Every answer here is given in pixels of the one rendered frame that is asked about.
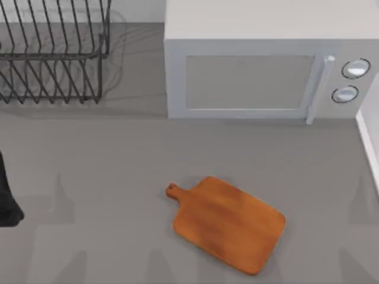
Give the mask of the microwave oven door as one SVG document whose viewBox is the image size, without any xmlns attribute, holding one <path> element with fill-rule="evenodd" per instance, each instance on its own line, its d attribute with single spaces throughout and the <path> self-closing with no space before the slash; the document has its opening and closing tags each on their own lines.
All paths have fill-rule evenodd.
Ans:
<svg viewBox="0 0 379 284">
<path fill-rule="evenodd" d="M 315 40 L 164 41 L 171 118 L 304 119 L 325 69 Z"/>
</svg>

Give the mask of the wooden cutting board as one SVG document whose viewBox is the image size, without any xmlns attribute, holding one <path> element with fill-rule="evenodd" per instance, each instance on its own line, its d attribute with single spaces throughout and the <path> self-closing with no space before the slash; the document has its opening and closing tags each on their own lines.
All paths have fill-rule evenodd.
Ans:
<svg viewBox="0 0 379 284">
<path fill-rule="evenodd" d="M 264 268 L 285 228 L 284 214 L 214 176 L 189 190 L 171 183 L 165 193 L 179 203 L 175 233 L 247 275 Z"/>
</svg>

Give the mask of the pale microwave oven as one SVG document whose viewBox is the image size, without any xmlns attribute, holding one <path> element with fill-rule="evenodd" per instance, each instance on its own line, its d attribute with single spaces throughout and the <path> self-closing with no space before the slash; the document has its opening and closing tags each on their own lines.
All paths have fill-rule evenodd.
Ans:
<svg viewBox="0 0 379 284">
<path fill-rule="evenodd" d="M 379 0 L 167 0 L 166 39 L 319 41 L 336 60 L 314 120 L 353 119 L 379 75 Z M 360 58 L 370 70 L 343 77 L 344 64 Z M 358 96 L 333 102 L 333 91 L 349 85 Z"/>
</svg>

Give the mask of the small round microwave knob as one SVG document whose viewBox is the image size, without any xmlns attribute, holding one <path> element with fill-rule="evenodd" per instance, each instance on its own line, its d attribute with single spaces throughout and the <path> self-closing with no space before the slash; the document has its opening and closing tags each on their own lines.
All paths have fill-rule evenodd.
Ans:
<svg viewBox="0 0 379 284">
<path fill-rule="evenodd" d="M 359 94 L 358 88 L 349 85 L 343 88 L 337 88 L 333 91 L 331 98 L 337 104 L 347 104 L 353 101 Z"/>
</svg>

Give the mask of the large round microwave knob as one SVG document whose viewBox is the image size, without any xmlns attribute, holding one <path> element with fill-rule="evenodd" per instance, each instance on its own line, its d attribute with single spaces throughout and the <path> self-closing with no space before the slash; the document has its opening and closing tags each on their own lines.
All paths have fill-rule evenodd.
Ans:
<svg viewBox="0 0 379 284">
<path fill-rule="evenodd" d="M 347 79 L 358 79 L 364 76 L 371 68 L 371 63 L 367 59 L 358 59 L 346 62 L 341 73 Z"/>
</svg>

